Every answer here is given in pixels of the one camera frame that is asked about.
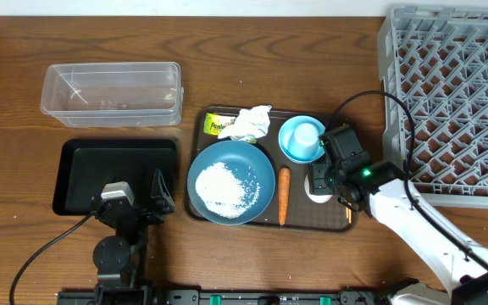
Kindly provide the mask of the light blue bowl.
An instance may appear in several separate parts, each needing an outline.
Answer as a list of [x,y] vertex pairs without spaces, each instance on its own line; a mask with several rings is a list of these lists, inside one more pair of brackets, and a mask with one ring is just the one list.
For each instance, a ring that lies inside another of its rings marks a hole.
[[281,127],[278,135],[278,141],[281,151],[293,163],[309,164],[324,155],[324,149],[319,145],[316,149],[301,149],[294,142],[294,131],[302,123],[311,123],[319,130],[319,137],[325,132],[325,126],[319,120],[306,115],[298,115],[288,119]]

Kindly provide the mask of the pale pink cup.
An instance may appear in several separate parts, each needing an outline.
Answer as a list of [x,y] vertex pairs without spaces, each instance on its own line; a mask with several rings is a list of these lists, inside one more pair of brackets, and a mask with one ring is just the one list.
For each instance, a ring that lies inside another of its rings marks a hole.
[[310,184],[309,184],[309,180],[308,180],[308,175],[305,176],[303,185],[304,185],[304,191],[305,191],[306,195],[308,196],[308,198],[312,202],[326,203],[332,198],[332,195],[314,195],[310,191]]

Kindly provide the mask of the light blue cup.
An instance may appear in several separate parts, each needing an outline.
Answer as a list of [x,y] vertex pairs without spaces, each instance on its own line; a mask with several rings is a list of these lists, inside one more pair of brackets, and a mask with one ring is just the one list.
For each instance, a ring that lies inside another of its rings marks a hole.
[[302,123],[294,131],[294,142],[301,149],[316,149],[319,145],[319,130],[311,123]]

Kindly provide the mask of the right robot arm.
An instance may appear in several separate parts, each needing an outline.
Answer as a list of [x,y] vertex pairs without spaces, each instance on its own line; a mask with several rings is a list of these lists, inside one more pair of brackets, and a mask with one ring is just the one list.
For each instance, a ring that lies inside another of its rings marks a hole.
[[444,286],[409,280],[380,297],[384,304],[488,304],[488,248],[431,206],[391,162],[372,163],[349,125],[319,136],[325,159],[308,173],[313,195],[332,195],[349,212],[365,212],[402,238]]

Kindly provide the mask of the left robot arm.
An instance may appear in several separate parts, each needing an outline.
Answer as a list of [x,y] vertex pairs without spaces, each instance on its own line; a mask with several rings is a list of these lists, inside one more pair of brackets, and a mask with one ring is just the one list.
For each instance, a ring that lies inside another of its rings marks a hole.
[[147,198],[135,198],[124,181],[107,184],[91,206],[93,216],[115,230],[92,254],[97,267],[95,304],[157,304],[159,295],[146,280],[148,230],[175,211],[162,171],[156,169]]

